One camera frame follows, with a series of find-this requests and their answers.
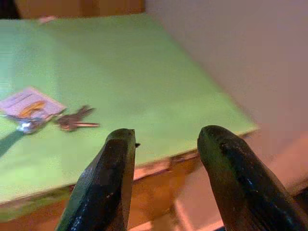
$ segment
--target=metal key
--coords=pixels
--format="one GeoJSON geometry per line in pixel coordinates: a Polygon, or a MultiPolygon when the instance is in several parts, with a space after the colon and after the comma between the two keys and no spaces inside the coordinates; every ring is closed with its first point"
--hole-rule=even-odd
{"type": "Polygon", "coordinates": [[[96,128],[99,127],[100,124],[97,123],[83,123],[81,119],[88,114],[90,114],[94,108],[89,108],[89,106],[85,105],[80,108],[77,113],[64,115],[56,120],[56,123],[60,125],[60,129],[65,131],[74,131],[77,128],[96,128]]]}

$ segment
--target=green tabletop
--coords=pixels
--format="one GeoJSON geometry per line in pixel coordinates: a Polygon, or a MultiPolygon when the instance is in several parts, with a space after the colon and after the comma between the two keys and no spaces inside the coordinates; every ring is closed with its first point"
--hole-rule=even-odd
{"type": "MultiPolygon", "coordinates": [[[[136,165],[196,148],[201,127],[255,129],[228,96],[146,14],[0,21],[0,99],[33,86],[101,128],[49,123],[0,158],[0,204],[76,182],[111,131],[134,128],[136,165]]],[[[0,138],[16,124],[0,118],[0,138]]]]}

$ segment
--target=paper tag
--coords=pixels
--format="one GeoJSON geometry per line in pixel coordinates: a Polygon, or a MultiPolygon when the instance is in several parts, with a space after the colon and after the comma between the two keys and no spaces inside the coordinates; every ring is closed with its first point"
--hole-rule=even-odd
{"type": "Polygon", "coordinates": [[[66,107],[34,88],[26,88],[0,101],[0,110],[21,118],[46,118],[58,114],[66,107]]]}

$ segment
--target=bunch of keys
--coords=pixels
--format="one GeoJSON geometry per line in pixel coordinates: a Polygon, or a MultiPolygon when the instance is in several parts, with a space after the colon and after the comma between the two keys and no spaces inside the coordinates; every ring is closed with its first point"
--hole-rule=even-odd
{"type": "Polygon", "coordinates": [[[61,130],[64,131],[75,131],[77,128],[96,128],[99,127],[98,123],[84,123],[81,120],[89,115],[94,108],[90,108],[88,105],[81,107],[77,113],[70,115],[63,115],[56,119],[56,123],[60,126],[61,130]]]}

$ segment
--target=green table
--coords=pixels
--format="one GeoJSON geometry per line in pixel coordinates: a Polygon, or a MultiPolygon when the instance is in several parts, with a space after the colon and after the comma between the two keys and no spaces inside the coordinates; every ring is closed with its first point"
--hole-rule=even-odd
{"type": "MultiPolygon", "coordinates": [[[[134,128],[136,165],[196,148],[200,128],[256,126],[146,14],[0,21],[0,99],[31,85],[101,128],[60,131],[50,123],[0,158],[0,204],[69,185],[108,133],[134,128]]],[[[0,138],[16,124],[0,118],[0,138]]]]}

